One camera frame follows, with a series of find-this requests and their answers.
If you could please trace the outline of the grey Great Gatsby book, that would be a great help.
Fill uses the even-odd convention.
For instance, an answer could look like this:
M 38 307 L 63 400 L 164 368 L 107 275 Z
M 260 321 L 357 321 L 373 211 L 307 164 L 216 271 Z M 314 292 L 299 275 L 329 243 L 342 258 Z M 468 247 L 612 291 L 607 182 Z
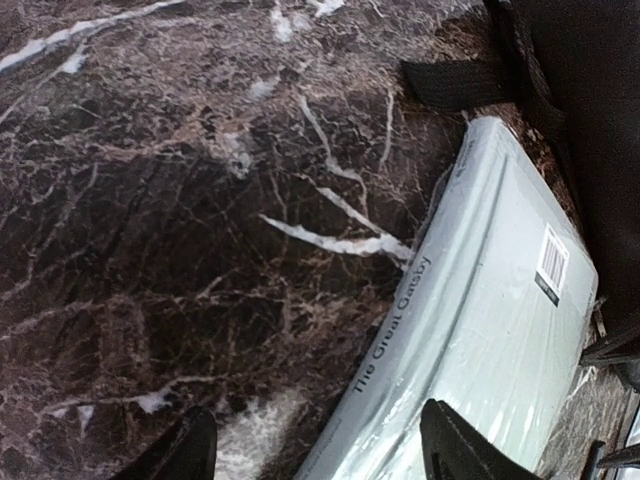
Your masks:
M 579 233 L 511 130 L 473 120 L 392 307 L 297 477 L 427 479 L 429 399 L 534 473 L 597 285 Z

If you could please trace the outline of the black student bag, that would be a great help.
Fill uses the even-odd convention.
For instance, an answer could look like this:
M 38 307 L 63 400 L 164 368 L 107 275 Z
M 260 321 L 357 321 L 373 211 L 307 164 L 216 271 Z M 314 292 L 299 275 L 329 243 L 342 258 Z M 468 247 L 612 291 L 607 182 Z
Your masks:
M 551 145 L 581 218 L 605 299 L 606 334 L 586 365 L 639 385 L 639 5 L 488 1 L 496 61 L 401 68 L 440 111 L 516 103 Z

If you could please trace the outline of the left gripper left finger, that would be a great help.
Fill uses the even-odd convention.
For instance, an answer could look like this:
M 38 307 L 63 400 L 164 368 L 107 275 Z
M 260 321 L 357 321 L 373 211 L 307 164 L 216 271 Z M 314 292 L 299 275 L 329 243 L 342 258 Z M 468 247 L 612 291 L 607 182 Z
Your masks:
M 113 480 L 212 480 L 217 452 L 217 424 L 207 408 L 188 409 Z

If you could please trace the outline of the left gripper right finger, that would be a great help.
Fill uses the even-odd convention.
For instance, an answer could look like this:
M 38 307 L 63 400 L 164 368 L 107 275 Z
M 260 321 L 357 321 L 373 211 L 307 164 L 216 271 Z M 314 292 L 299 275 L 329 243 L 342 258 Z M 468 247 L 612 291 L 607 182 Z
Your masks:
M 420 434 L 427 479 L 538 479 L 502 454 L 445 401 L 425 403 Z

